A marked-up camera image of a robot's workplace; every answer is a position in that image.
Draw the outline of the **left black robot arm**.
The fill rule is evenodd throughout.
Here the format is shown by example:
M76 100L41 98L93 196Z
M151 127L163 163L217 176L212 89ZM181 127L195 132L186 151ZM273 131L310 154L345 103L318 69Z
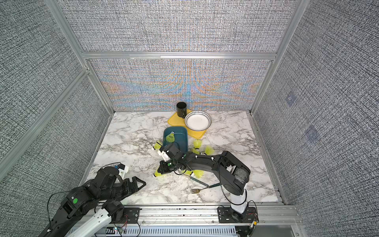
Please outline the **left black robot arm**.
M49 224L39 234L41 237L63 237L87 213L95 209L101 201L105 203L88 221L77 229L83 235L91 236L111 222L123 221L126 217L121 201L146 186L146 182L133 176L122 179L118 167L107 166L97 171L95 178L68 191L66 197Z

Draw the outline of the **teal plastic storage box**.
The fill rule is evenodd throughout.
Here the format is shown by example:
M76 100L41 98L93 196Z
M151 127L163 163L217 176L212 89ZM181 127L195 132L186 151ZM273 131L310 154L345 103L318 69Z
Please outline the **teal plastic storage box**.
M182 152L188 151L188 133L187 130L182 126L171 126L164 130L163 132L163 146L171 144L166 140L166 137L170 134L174 135L173 144L176 145L178 149Z

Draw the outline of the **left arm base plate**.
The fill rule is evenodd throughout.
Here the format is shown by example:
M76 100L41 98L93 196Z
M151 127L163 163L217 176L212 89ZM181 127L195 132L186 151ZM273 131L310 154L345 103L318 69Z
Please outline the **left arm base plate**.
M137 224L140 216L140 208L126 207L123 210L118 210L115 214L112 214L111 223L115 224Z

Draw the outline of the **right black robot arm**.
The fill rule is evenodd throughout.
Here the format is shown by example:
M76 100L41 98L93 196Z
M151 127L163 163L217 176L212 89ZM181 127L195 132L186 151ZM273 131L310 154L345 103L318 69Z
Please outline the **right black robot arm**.
M220 155L208 156L193 152L175 152L173 149L162 151L162 156L167 161L161 161L157 172L167 174L179 171L201 170L213 173L221 184L221 190L227 190L230 197L227 198L231 209L239 214L245 212L247 202L247 183L251 171L237 157L228 151Z

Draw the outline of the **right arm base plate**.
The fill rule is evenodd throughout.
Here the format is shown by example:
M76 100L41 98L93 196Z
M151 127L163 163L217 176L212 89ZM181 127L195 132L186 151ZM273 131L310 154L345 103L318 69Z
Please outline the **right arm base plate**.
M233 210L230 206L222 205L217 208L218 219L220 223L253 223L259 222L257 209L247 207L243 213Z

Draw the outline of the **yellow shuttlecock four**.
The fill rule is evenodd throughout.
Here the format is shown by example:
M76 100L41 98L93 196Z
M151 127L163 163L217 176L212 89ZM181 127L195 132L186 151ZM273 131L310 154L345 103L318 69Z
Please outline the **yellow shuttlecock four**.
M162 147L162 142L160 142L160 141L157 141L157 142L153 145L153 149L154 149L154 150L159 150L161 147Z

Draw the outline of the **yellow shuttlecock three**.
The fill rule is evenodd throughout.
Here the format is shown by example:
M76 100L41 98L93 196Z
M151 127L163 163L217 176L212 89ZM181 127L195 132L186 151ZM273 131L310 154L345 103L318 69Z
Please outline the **yellow shuttlecock three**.
M195 178L201 178L204 175L204 171L202 170L191 170L191 171L186 171L185 175L189 175Z

